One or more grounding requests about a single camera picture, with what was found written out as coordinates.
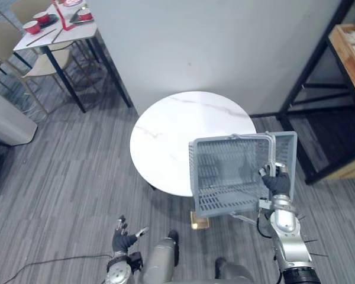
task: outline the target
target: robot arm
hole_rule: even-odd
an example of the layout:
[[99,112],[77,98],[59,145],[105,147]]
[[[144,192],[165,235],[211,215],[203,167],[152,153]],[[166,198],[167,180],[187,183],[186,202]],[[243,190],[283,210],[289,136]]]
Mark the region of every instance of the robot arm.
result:
[[271,202],[259,204],[272,212],[269,218],[269,233],[285,283],[320,284],[309,251],[300,235],[301,227],[296,217],[296,208],[289,197],[289,175],[284,167],[280,167],[276,177],[261,174],[273,198]]
[[126,227],[125,217],[121,216],[117,220],[117,227],[113,235],[114,258],[106,266],[105,284],[133,284],[135,283],[134,271],[143,267],[141,253],[138,251],[128,255],[128,248],[148,232],[149,228],[145,227],[136,234],[128,235]]

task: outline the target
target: white appliance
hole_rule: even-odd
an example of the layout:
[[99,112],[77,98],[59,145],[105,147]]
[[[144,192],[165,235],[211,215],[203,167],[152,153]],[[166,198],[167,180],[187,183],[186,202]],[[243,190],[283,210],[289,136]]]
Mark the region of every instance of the white appliance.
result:
[[0,95],[0,140],[10,146],[29,143],[37,124]]

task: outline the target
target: black glove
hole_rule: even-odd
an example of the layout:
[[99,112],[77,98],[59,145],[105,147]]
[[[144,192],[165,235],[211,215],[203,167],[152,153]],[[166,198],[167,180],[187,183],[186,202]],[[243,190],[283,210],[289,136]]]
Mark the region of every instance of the black glove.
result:
[[126,232],[127,224],[125,223],[125,217],[121,216],[118,219],[118,225],[116,230],[114,231],[113,240],[112,240],[112,248],[113,252],[123,252],[127,253],[128,248],[131,247],[136,241],[137,237],[135,234],[128,235]]
[[265,175],[262,180],[267,188],[271,191],[272,195],[284,194],[289,196],[291,189],[291,180],[287,173],[277,171],[276,176]]

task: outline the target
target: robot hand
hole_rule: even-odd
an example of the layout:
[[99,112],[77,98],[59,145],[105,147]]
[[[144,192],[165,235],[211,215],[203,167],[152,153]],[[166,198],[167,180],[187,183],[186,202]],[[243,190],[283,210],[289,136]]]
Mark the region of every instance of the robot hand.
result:
[[262,175],[262,180],[272,195],[283,194],[289,196],[291,180],[285,166],[276,166],[276,176]]
[[136,234],[128,235],[126,228],[127,224],[125,223],[125,217],[122,215],[117,221],[117,228],[113,235],[112,248],[115,256],[119,254],[127,254],[128,248],[149,230],[148,227],[144,227]]

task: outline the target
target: chopsticks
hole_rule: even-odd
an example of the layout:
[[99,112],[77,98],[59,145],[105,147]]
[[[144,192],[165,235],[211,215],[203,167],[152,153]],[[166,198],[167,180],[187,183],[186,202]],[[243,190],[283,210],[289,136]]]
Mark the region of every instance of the chopsticks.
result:
[[53,31],[56,31],[56,30],[57,30],[57,29],[55,28],[55,29],[53,29],[53,30],[49,31],[48,33],[45,33],[44,35],[41,35],[39,38],[37,38],[37,39],[35,39],[35,40],[33,40],[33,41],[29,42],[26,46],[29,46],[30,44],[35,43],[37,40],[40,40],[41,38],[43,38],[43,37],[47,36],[48,34],[52,33]]
[[57,37],[60,35],[60,33],[63,31],[63,29],[61,28],[60,31],[57,33],[57,35],[55,36],[55,38],[53,39],[53,41],[51,43],[54,43],[54,41],[57,39]]

